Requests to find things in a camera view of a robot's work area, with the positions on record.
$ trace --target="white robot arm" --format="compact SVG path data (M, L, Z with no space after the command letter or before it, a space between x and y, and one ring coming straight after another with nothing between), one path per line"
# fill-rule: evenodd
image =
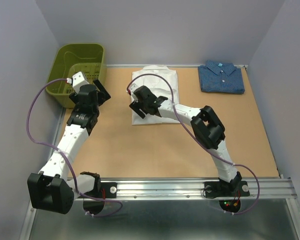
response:
M82 72L73 75L72 79L68 78L67 83L72 84L75 90L69 96L75 107L57 148L73 164L79 149L98 121L99 106L110 95L98 80L89 84ZM75 190L74 180L67 181L69 168L59 152L52 153L38 174L30 174L27 185L34 208L66 214L79 193ZM96 173L82 172L76 180L81 193L100 190L100 176Z
M177 121L180 120L192 127L195 138L206 149L209 149L211 153L230 163L233 162L226 146L225 127L211 107L195 108L175 104L176 116L172 101L166 97L157 97L146 86L139 87L134 83L129 90L134 99L130 104L130 108L141 118L144 118L145 114L151 114ZM220 161L214 156L212 156L212 159L220 179L219 191L222 191L224 195L227 195L226 192L237 191L238 185L242 180L237 168L234 165Z

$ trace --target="green basket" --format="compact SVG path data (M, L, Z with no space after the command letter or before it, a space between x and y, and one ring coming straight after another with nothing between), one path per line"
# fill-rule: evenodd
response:
M71 78L75 73L83 72L89 83L99 79L105 85L107 67L105 64L105 49L96 43L68 44L59 49L48 78L48 83L54 79ZM46 92L67 109L75 104L69 99L74 92L70 84L60 81L45 88Z

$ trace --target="gray wall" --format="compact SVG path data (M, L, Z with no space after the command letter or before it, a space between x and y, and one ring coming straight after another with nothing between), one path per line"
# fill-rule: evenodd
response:
M36 0L57 41L108 64L247 64L284 0Z
M57 41L33 0L0 0L0 240L19 239L29 204L27 178L48 149L26 135L31 100L45 84ZM60 107L42 96L31 118L33 135L51 141Z
M278 169L300 202L300 0L287 0L248 67Z

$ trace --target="wooden table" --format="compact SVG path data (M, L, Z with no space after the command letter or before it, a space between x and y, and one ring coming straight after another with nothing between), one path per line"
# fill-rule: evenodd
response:
M236 164L250 167L258 177L278 177L268 138L248 80L242 69L243 95L201 92L197 68L177 71L180 103L211 106L225 126L228 151ZM96 172L111 178L218 177L208 153L180 124L132 126L126 86L140 68L109 68L105 88L111 99L100 107L98 123L73 164L75 173ZM71 113L67 109L63 128ZM243 177L251 174L238 169Z

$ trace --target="blue folded shirt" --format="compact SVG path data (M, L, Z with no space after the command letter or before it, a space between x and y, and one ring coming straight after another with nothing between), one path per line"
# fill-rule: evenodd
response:
M206 61L198 67L202 92L243 94L245 92L241 69L232 63Z

